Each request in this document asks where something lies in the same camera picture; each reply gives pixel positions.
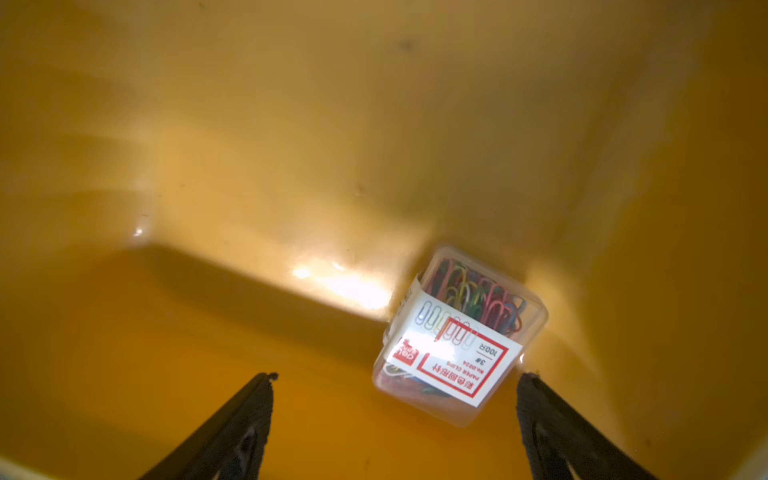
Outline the yellow plastic storage tray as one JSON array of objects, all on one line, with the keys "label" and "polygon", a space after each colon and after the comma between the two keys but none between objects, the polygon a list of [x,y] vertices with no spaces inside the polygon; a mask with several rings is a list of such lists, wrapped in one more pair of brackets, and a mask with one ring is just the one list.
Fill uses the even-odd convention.
[{"label": "yellow plastic storage tray", "polygon": [[[379,392],[434,250],[546,326]],[[137,479],[258,373],[264,479],[526,479],[538,374],[661,479],[767,475],[763,1],[5,1],[1,475]]]}]

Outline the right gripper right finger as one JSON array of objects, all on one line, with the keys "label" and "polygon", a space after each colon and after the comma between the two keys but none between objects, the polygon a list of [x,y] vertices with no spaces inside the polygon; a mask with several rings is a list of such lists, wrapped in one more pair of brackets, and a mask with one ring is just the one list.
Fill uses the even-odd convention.
[{"label": "right gripper right finger", "polygon": [[523,374],[516,393],[522,442],[535,480],[654,477],[539,376]]}]

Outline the paper clip box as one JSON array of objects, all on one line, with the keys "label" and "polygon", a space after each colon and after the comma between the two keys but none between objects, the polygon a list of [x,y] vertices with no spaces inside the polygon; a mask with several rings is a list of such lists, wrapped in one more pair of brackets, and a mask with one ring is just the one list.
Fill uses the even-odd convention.
[{"label": "paper clip box", "polygon": [[548,321],[522,283],[441,247],[390,321],[374,386],[458,427],[473,422]]}]

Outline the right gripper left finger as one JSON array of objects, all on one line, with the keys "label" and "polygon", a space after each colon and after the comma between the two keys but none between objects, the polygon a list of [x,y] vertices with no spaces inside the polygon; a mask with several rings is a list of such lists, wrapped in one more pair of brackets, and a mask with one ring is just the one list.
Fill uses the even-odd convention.
[{"label": "right gripper left finger", "polygon": [[260,373],[144,479],[257,479],[271,429],[276,373]]}]

